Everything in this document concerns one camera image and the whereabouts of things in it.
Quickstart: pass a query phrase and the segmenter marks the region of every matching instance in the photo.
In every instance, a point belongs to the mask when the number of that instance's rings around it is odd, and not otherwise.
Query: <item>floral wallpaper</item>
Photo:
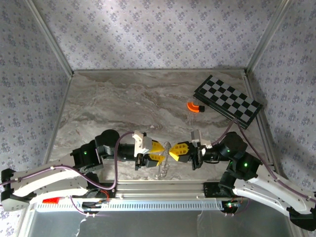
[[[252,78],[283,171],[312,191],[316,191],[315,45],[316,2],[295,1]]]
[[[73,70],[246,67],[280,0],[36,0]]]
[[[68,78],[24,1],[0,8],[0,170],[25,170],[43,162]],[[0,236],[20,214],[0,207]]]

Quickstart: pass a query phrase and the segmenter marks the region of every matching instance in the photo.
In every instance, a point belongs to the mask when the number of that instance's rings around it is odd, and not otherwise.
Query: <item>orange object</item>
[[[194,105],[193,102],[188,102],[187,103],[188,109],[194,113],[198,113],[199,112],[199,106],[198,105]]]
[[[58,204],[60,197],[53,197],[53,198],[48,198],[44,199],[42,203],[45,204]]]
[[[100,192],[104,193],[107,196],[107,201],[109,201],[110,197],[109,197],[108,191],[101,190]]]

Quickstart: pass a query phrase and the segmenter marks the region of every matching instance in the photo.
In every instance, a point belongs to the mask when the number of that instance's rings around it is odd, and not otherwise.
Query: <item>gray marble floor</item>
[[[171,145],[188,141],[190,131],[199,129],[205,139],[214,141],[226,129],[229,120],[210,107],[205,113],[192,113],[186,103],[194,101],[194,90],[210,75],[246,93],[240,73],[236,71],[117,71],[80,72],[72,80],[51,160],[69,153],[94,139],[106,129],[120,134],[140,130],[160,142]],[[234,124],[232,131],[237,131]],[[265,156],[256,121],[246,135],[262,156]],[[124,142],[132,143],[128,137]],[[204,164],[192,171],[191,163],[176,162],[169,157],[166,180],[218,180],[227,163]],[[120,180],[152,180],[158,168],[134,170],[134,163],[120,162]],[[101,180],[112,180],[113,162],[99,172]]]

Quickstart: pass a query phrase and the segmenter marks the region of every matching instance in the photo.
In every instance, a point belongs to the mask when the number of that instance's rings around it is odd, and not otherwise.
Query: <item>chessboard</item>
[[[195,90],[194,97],[229,119],[237,118],[244,129],[262,108],[257,101],[212,75]]]

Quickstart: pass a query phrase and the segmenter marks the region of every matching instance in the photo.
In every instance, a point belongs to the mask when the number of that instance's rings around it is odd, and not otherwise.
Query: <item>wire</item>
[[[215,142],[212,143],[212,146],[216,145],[217,143],[219,143],[228,133],[228,131],[231,129],[231,127],[233,126],[234,122],[238,122],[237,118],[234,118],[229,124],[228,127],[226,128],[225,132],[222,134],[222,136],[220,136]]]
[[[314,198],[310,198],[307,195],[304,195],[296,190],[294,190],[293,188],[291,188],[290,186],[286,185],[285,183],[283,183],[281,180],[278,179],[278,177],[274,174],[274,172],[270,169],[270,167],[268,166],[268,164],[266,163],[266,161],[262,158],[262,156],[257,152],[257,150],[254,148],[254,146],[250,143],[249,139],[246,137],[245,133],[243,132],[240,123],[237,121],[237,125],[238,128],[241,132],[241,134],[243,135],[243,137],[245,138],[245,140],[247,141],[247,143],[250,145],[250,147],[252,148],[252,150],[255,152],[255,154],[258,156],[258,158],[260,159],[260,161],[262,162],[262,164],[266,167],[266,169],[268,170],[268,172],[271,174],[271,176],[275,179],[276,182],[278,182],[281,186],[283,186],[284,188],[288,189],[289,191],[295,193],[296,195],[305,198],[306,200],[310,200],[314,203],[316,203],[316,199]]]
[[[43,174],[43,173],[46,173],[50,170],[54,170],[54,169],[64,169],[64,170],[72,170],[73,172],[77,173],[79,176],[81,176],[83,179],[85,179],[87,182],[93,184],[94,186],[100,188],[100,189],[103,189],[103,190],[112,190],[113,188],[116,187],[117,183],[118,183],[118,150],[119,150],[119,143],[120,141],[122,140],[123,137],[127,136],[128,134],[132,134],[133,132],[127,132],[125,134],[123,134],[118,140],[117,140],[117,143],[115,145],[115,149],[114,149],[114,170],[115,170],[115,176],[114,176],[114,182],[113,184],[110,186],[110,187],[106,187],[106,186],[103,186],[103,185],[100,185],[96,182],[94,182],[93,180],[89,179],[88,177],[86,177],[83,173],[77,171],[76,169],[72,168],[71,166],[68,166],[68,165],[53,165],[49,168],[46,168],[46,169],[42,169],[40,171],[37,171],[33,174],[28,174],[28,175],[25,175],[23,177],[19,177],[17,179],[13,179],[13,180],[9,180],[9,181],[5,181],[3,183],[0,184],[0,186],[4,186],[4,185],[7,185],[7,184],[11,184],[11,183],[14,183],[14,182],[20,182],[21,180],[25,180],[25,179],[29,179],[29,178],[32,178],[34,176],[37,176],[39,174]]]
[[[237,215],[237,214],[241,214],[241,213],[243,213],[244,211],[246,211],[248,209],[250,202],[251,202],[251,199],[248,198],[248,202],[247,202],[246,207],[243,210],[241,210],[240,212],[236,212],[236,213],[227,213],[227,212],[225,212],[225,214],[226,215],[234,215],[234,216]]]
[[[251,202],[251,199],[248,198],[248,202],[247,202],[246,207],[245,207],[243,210],[241,210],[240,212],[237,212],[235,215],[241,214],[241,213],[243,213],[244,211],[246,211],[246,210],[248,209],[248,207],[249,207],[250,202]]]
[[[74,208],[82,215],[85,215],[86,217],[88,216],[92,216],[92,217],[95,217],[95,216],[107,216],[107,215],[99,215],[99,213],[97,214],[90,214],[89,212],[85,213],[83,211],[81,211],[79,208],[77,208],[77,206],[75,205],[74,203],[74,200],[73,200],[73,197],[72,196],[69,196],[69,199],[71,201],[71,203],[73,204]]]
[[[100,192],[105,194],[107,196],[107,201],[109,201],[109,199],[110,199],[109,193],[107,191],[105,191],[105,190],[101,190]]]

